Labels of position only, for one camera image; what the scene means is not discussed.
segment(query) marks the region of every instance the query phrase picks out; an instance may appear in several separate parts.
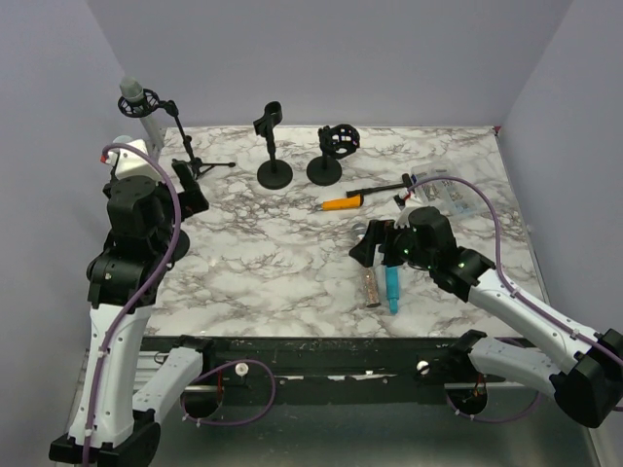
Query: gray marble vein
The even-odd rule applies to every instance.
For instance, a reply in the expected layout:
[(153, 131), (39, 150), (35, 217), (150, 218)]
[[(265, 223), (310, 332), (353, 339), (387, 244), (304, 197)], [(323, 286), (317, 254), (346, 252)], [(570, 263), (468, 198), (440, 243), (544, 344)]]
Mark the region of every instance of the gray marble vein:
[[(422, 271), (400, 271), (397, 315), (384, 300), (365, 308), (360, 266), (348, 257), (353, 224), (395, 218), (393, 192), (366, 198), (360, 209), (314, 212), (346, 190), (399, 183), (414, 165), (452, 161), (461, 175), (492, 198), (503, 226), (502, 258), (508, 275), (540, 297), (523, 226), (493, 132), (488, 128), (360, 128), (361, 149), (342, 160), (342, 180), (332, 187), (309, 182), (305, 169), (316, 157), (316, 127), (275, 129), (278, 156), (294, 170), (285, 189), (257, 183), (267, 158), (264, 140), (251, 127), (189, 128), (205, 162), (234, 161), (201, 180), (210, 209), (189, 219), (192, 247), (165, 278), (148, 334), (171, 336), (438, 337), (479, 329), (514, 336), (504, 323), (438, 288)], [(179, 133), (170, 129), (161, 163), (183, 159)], [(459, 244), (492, 258), (491, 215), (453, 219)], [(381, 294), (384, 272), (377, 267)]]

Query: marble tabletop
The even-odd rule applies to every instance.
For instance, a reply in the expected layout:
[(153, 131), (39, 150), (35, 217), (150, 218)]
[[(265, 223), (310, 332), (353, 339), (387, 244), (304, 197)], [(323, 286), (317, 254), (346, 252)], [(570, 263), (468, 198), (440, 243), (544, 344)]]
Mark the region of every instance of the marble tabletop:
[[(476, 127), (359, 128), (361, 148), (341, 160), (344, 174), (331, 187), (313, 185), (308, 162), (318, 156), (317, 127), (278, 126), (277, 156), (294, 179), (269, 191), (256, 180), (266, 144), (252, 127), (188, 128), (196, 155), (216, 167), (200, 181), (208, 211), (187, 220), (187, 257), (161, 285), (147, 334), (241, 337), (456, 337), (469, 329), (516, 336), (504, 323), (438, 289), (423, 271), (400, 269), (400, 311), (386, 300), (366, 308), (360, 265), (348, 256), (357, 222), (396, 218), (395, 192), (368, 196), (359, 209), (316, 212), (346, 190), (400, 183), (414, 165), (452, 161), (460, 174), (494, 201), (503, 226), (506, 273), (541, 297), (534, 264), (493, 130)], [(179, 132), (170, 129), (160, 162), (184, 159)], [(458, 244), (494, 256), (491, 215), (452, 220)], [(382, 267), (377, 267), (385, 295)]]

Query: black circular base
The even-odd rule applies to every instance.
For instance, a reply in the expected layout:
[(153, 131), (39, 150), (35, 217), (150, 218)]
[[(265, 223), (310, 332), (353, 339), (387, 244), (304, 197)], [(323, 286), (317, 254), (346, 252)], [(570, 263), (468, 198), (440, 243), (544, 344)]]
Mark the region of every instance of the black circular base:
[(191, 239), (188, 237), (188, 234), (184, 231), (180, 231), (179, 239), (177, 240), (177, 245), (175, 245), (175, 249), (173, 250), (173, 256), (171, 257), (171, 261), (177, 263), (179, 260), (186, 256), (188, 250), (191, 249)]
[(257, 169), (257, 181), (269, 190), (281, 190), (292, 181), (292, 167), (288, 162), (275, 161), (276, 171), (271, 170), (271, 161), (266, 161)]
[(312, 159), (308, 164), (308, 178), (315, 185), (328, 187), (342, 177), (342, 166), (333, 158), (327, 158), (327, 168), (322, 168), (322, 156)]

